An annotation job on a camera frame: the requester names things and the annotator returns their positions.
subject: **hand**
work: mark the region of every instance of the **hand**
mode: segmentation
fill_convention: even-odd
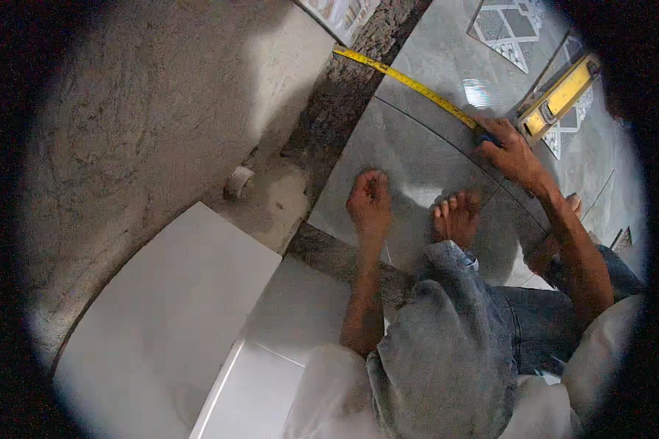
[[[354,222],[360,244],[378,244],[380,247],[393,220],[388,176],[383,171],[360,174],[346,201],[346,210]]]
[[[505,177],[530,190],[535,196],[542,195],[544,180],[549,173],[532,153],[529,145],[510,124],[508,119],[484,119],[476,121],[495,135],[502,148],[487,140],[481,144],[481,153],[497,167]]]

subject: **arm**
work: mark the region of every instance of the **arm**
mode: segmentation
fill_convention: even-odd
[[[582,329],[613,304],[613,288],[605,261],[525,139],[507,119],[478,122],[500,140],[502,148],[483,142],[481,151],[504,176],[530,190],[542,203],[552,232],[562,248],[562,263],[571,272],[569,288]]]
[[[378,291],[379,255],[391,224],[388,177],[380,171],[361,174],[346,202],[359,240],[357,276],[346,306],[342,346],[366,358],[383,338],[383,308]]]

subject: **sleeve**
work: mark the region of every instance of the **sleeve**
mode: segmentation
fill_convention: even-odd
[[[366,362],[325,344],[310,354],[283,426],[284,439],[378,438]]]
[[[643,296],[630,296],[599,315],[583,332],[562,375],[571,408],[582,424],[602,403],[624,359],[630,335],[641,316]]]

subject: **yellow measuring tape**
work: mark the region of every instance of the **yellow measuring tape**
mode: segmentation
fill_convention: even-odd
[[[441,108],[444,110],[447,110],[449,113],[457,117],[460,121],[464,122],[467,127],[471,129],[475,129],[478,124],[476,121],[468,116],[466,116],[466,113],[464,113],[462,110],[457,108],[454,104],[451,102],[447,101],[445,98],[442,98],[440,95],[437,93],[431,91],[428,89],[426,86],[422,85],[421,83],[415,81],[414,79],[409,78],[408,76],[403,75],[393,67],[387,66],[383,63],[379,63],[378,61],[374,61],[371,58],[367,56],[363,56],[359,52],[355,52],[352,49],[342,47],[342,46],[336,46],[333,50],[334,53],[337,53],[338,55],[342,55],[345,57],[349,57],[353,59],[354,61],[358,61],[362,64],[369,65],[379,72],[385,73],[386,75],[390,76],[391,78],[395,78],[398,81],[404,83],[406,86],[410,87],[411,89],[415,90],[416,92],[420,93],[424,97],[428,98],[432,102],[436,103],[439,105]]]

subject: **bare concrete surface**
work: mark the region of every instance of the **bare concrete surface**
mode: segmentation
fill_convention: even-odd
[[[179,0],[118,4],[71,48],[33,120],[20,203],[47,367],[146,241],[257,145],[283,145],[333,44],[290,2]]]

